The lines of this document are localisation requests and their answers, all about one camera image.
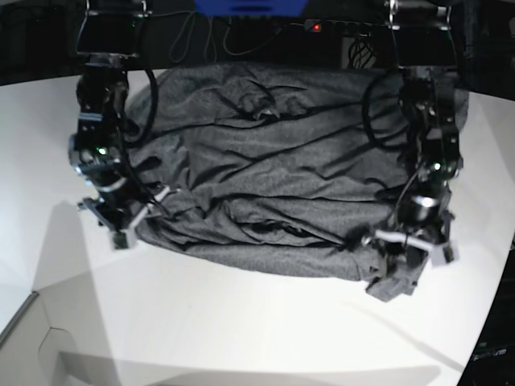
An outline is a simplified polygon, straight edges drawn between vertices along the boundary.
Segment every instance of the white surface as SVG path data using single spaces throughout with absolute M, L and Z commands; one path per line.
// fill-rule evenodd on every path
M 10 257 L 0 255 L 0 333 L 31 294 L 25 277 L 19 276 L 10 267 L 11 264 L 18 264 L 17 261 L 10 261 Z
M 461 261 L 428 267 L 413 297 L 385 304 L 364 283 L 245 272 L 143 244 L 110 252 L 105 230 L 72 207 L 89 193 L 66 154 L 74 92 L 71 78 L 0 88 L 10 128 L 0 167 L 11 171 L 0 240 L 90 366 L 124 386 L 206 384 L 206 374 L 224 385 L 245 374 L 246 384 L 457 383 L 515 231 L 512 102 L 471 95 L 452 184 Z
M 50 329 L 41 299 L 35 299 L 0 349 L 0 384 L 53 386 L 39 365 L 38 351 Z

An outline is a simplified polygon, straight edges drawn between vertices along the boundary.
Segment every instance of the cable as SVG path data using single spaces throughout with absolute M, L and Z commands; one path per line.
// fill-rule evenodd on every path
M 173 64 L 179 64 L 181 63 L 184 59 L 186 59 L 186 56 L 188 54 L 188 52 L 190 51 L 190 46 L 191 46 L 191 42 L 192 42 L 192 35 L 193 35 L 193 30 L 195 29 L 195 23 L 196 23 L 196 12 L 193 10 L 193 11 L 187 11 L 187 16 L 186 18 L 184 19 L 184 23 L 183 25 L 181 26 L 180 30 L 179 30 L 179 33 L 177 34 L 177 36 L 175 37 L 175 40 L 174 42 L 171 44 L 170 48 L 168 49 L 168 59 L 173 63 Z M 175 16 L 177 14 L 184 14 L 184 11 L 180 11 L 180 12 L 171 12 L 169 14 L 161 14 L 159 15 L 158 17 L 163 17 L 163 16 Z M 191 25 L 190 25 L 190 29 L 189 31 L 187 32 L 187 38 L 186 38 L 186 47 L 184 48 L 184 52 L 182 55 L 180 55 L 179 57 L 177 58 L 174 58 L 173 56 L 173 53 L 174 53 L 174 50 L 175 48 L 177 47 L 177 44 L 179 43 L 179 41 L 183 38 L 183 34 L 184 32 L 186 31 L 186 28 L 187 28 L 187 25 L 188 23 L 190 22 L 191 20 Z
M 125 113 L 122 114 L 122 125 L 125 127 L 127 121 L 127 117 Z M 133 182 L 139 187 L 139 189 L 143 192 L 144 195 L 147 196 L 146 203 L 152 203 L 154 204 L 164 216 L 170 217 L 170 212 L 157 200 L 155 199 L 154 195 L 150 191 L 148 187 L 145 186 L 145 184 L 142 182 L 141 179 L 139 179 L 138 175 L 136 174 L 136 171 L 130 164 L 130 158 L 127 153 L 126 149 L 126 143 L 123 138 L 123 133 L 120 130 L 120 125 L 115 125 L 115 130 L 117 132 L 118 136 L 118 145 L 120 147 L 120 155 L 122 156 L 122 161 L 124 162 L 127 171 L 129 172 L 130 179 L 133 180 Z
M 387 232 L 382 231 L 381 229 L 376 229 L 375 237 L 388 243 L 403 243 L 405 246 L 409 245 L 428 253 L 435 249 L 435 245 L 429 241 L 410 236 L 408 233 Z
M 150 82 L 150 111 L 146 118 L 146 124 L 143 128 L 141 134 L 134 141 L 125 141 L 126 145 L 129 149 L 133 149 L 136 147 L 141 147 L 148 139 L 150 132 L 152 131 L 152 127 L 154 126 L 155 117 L 158 112 L 159 106 L 159 87 L 158 82 L 155 79 L 154 72 L 150 69 L 145 70 L 146 76 L 148 76 L 148 80 Z
M 232 18 L 229 16 L 229 23 L 232 27 L 233 25 L 233 21 L 232 21 Z M 250 48 L 249 50 L 247 51 L 242 51 L 242 52 L 232 52 L 231 50 L 228 49 L 227 47 L 227 38 L 229 37 L 229 32 L 231 31 L 231 27 L 227 28 L 227 31 L 225 32 L 225 35 L 224 35 L 224 42 L 223 42 L 223 46 L 224 46 L 224 51 L 231 55 L 231 56 L 243 56 L 243 55 L 248 55 L 248 54 L 251 54 L 253 52 L 256 52 L 256 51 L 259 51 L 261 50 L 263 47 L 267 46 L 268 44 L 270 44 L 275 38 L 277 38 L 279 36 L 279 34 L 281 34 L 282 30 L 284 29 L 284 26 L 281 27 L 281 29 L 273 36 L 271 36 L 269 39 L 267 39 L 265 42 L 257 45 L 256 47 L 254 48 Z
M 153 14 L 151 18 L 168 18 L 173 16 L 179 16 L 182 14 L 186 14 L 186 18 L 184 19 L 183 25 L 181 26 L 179 33 L 175 37 L 175 40 L 171 44 L 170 48 L 168 49 L 168 59 L 173 64 L 179 64 L 182 63 L 184 59 L 186 59 L 187 54 L 190 50 L 190 47 L 192 45 L 192 35 L 193 31 L 195 30 L 196 25 L 196 17 L 197 15 L 201 14 L 197 12 L 196 10 L 179 10 L 176 12 L 168 12 L 165 14 Z M 208 20 L 208 37 L 206 38 L 206 44 L 204 45 L 204 60 L 208 63 L 216 63 L 218 60 L 218 50 L 216 49 L 216 41 L 214 39 L 213 35 L 213 18 L 207 17 Z M 177 45 L 179 44 L 180 40 L 183 38 L 184 34 L 187 34 L 186 38 L 186 47 L 184 48 L 184 52 L 182 55 L 179 55 L 178 57 L 174 57 L 174 51 L 177 48 Z M 212 46 L 213 49 L 213 60 L 209 60 L 208 58 L 208 50 L 209 46 Z
M 414 180 L 417 178 L 418 172 L 420 171 L 420 169 L 422 169 L 422 166 L 423 166 L 423 163 L 420 163 L 417 166 L 417 169 L 415 170 L 413 175 L 411 175 L 410 179 L 408 179 L 408 182 L 404 186 L 404 189 L 402 189 L 402 192 L 399 195 L 399 198 L 397 199 L 397 202 L 395 203 L 395 207 L 394 207 L 392 213 L 390 213 L 390 215 L 388 216 L 387 221 L 393 216 L 393 220 L 394 220 L 394 223 L 395 223 L 395 226 L 397 227 L 397 229 L 400 228 L 399 222 L 398 222 L 398 215 L 399 215 L 399 208 L 401 206 L 402 199 L 406 195 L 406 192 L 408 191 L 408 189 L 410 189 L 410 187 L 413 184 Z
M 392 68 L 389 71 L 376 77 L 372 82 L 370 82 L 369 86 L 365 90 L 365 94 L 363 95 L 363 101 L 362 101 L 362 105 L 361 105 L 361 117 L 363 119 L 363 128 L 365 129 L 365 133 L 369 139 L 369 142 L 374 147 L 377 147 L 382 150 L 399 151 L 406 147 L 405 144 L 387 145 L 385 142 L 389 140 L 388 138 L 376 138 L 376 135 L 373 132 L 374 130 L 372 127 L 372 122 L 371 122 L 370 114 L 369 114 L 370 99 L 372 96 L 372 91 L 376 88 L 376 86 L 378 84 L 380 84 L 382 81 L 387 79 L 389 76 L 392 76 L 396 72 L 397 72 L 397 69 Z
M 361 61 L 366 58 L 366 53 L 369 53 L 369 58 L 364 62 Z M 366 42 L 363 37 L 356 37 L 348 48 L 348 68 L 364 68 L 369 61 L 376 56 L 376 53 L 370 47 L 369 43 Z

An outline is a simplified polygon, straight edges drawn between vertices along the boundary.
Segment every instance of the wrinkled fabric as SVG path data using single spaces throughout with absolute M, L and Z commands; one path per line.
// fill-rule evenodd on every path
M 166 218 L 143 221 L 139 238 L 240 269 L 368 281 L 383 301 L 412 294 L 425 262 L 400 259 L 392 270 L 378 251 L 348 248 L 350 231 L 390 213 L 374 193 L 407 180 L 398 154 L 372 148 L 362 128 L 361 99 L 377 74 L 242 63 L 165 72 L 152 139 L 130 156 L 134 165 L 160 158 L 140 177 L 173 193 Z M 373 93 L 379 136 L 407 123 L 401 83 L 392 77 Z M 459 94 L 459 127 L 467 100 Z M 146 89 L 129 116 L 144 125 L 149 106 Z

